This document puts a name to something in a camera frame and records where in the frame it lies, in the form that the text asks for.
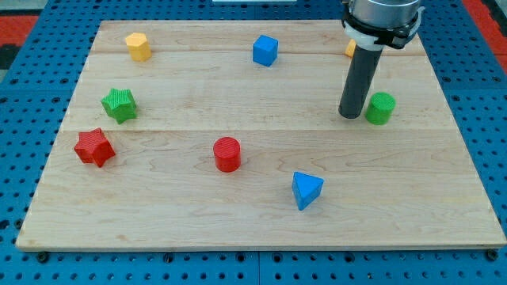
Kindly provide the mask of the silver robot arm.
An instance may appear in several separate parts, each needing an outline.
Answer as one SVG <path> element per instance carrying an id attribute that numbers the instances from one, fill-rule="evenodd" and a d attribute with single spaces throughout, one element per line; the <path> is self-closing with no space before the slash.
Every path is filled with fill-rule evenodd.
<path id="1" fill-rule="evenodd" d="M 421 0 L 343 1 L 345 34 L 367 51 L 403 49 L 421 26 Z"/>

